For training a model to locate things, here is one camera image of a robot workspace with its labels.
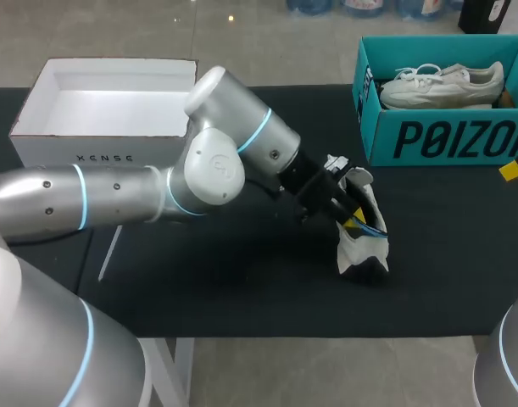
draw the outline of yellow object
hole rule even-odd
[[[362,223],[366,223],[366,219],[364,218],[364,214],[362,213],[362,208],[358,208],[353,216],[360,220]],[[359,224],[353,220],[353,218],[349,219],[347,222],[343,224],[343,227],[356,227],[360,228]]]
[[[518,164],[516,161],[511,161],[509,164],[500,168],[499,172],[506,181],[514,180],[515,178],[518,178]]]

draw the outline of blue bottle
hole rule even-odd
[[[341,0],[342,7],[360,18],[377,17],[383,12],[386,0]]]
[[[333,0],[287,0],[287,8],[308,15],[317,15],[332,10],[333,3]]]
[[[460,11],[464,5],[464,0],[450,0],[448,3],[453,10]]]
[[[404,18],[435,20],[443,11],[443,0],[398,0],[398,11]]]

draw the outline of white sneaker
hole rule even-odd
[[[329,170],[337,166],[341,169],[347,162],[348,160],[345,157],[329,155],[325,168]],[[351,182],[364,192],[376,213],[375,225],[369,226],[386,234],[387,226],[381,211],[377,207],[376,197],[371,188],[373,180],[373,176],[364,168],[353,167],[340,180],[339,186],[345,190],[346,183]],[[344,227],[339,223],[336,223],[336,225],[340,237],[337,245],[337,269],[340,275],[347,277],[353,282],[381,282],[388,275],[387,236],[374,237],[367,233],[362,233],[359,228]]]
[[[423,68],[435,74],[420,74]],[[402,68],[382,86],[380,99],[389,109],[490,109],[504,90],[500,62],[485,70],[456,64],[441,70],[434,64]]]

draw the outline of cardboard box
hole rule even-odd
[[[50,59],[10,139],[25,166],[173,165],[197,69],[179,59]]]
[[[384,110],[376,81],[403,67],[504,65],[516,109]],[[360,40],[353,99],[372,165],[506,164],[518,154],[518,36],[384,36]]]

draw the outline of black table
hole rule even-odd
[[[0,89],[0,172],[21,167],[21,161],[8,134],[28,91]],[[91,237],[91,231],[84,231],[64,240],[15,247],[12,251],[76,293]]]
[[[254,89],[303,139],[365,164],[350,86]],[[191,225],[95,231],[79,295],[139,337],[426,337],[488,334],[518,296],[518,182],[496,167],[374,168],[391,278],[337,275],[337,229],[300,226],[293,200],[242,196]]]

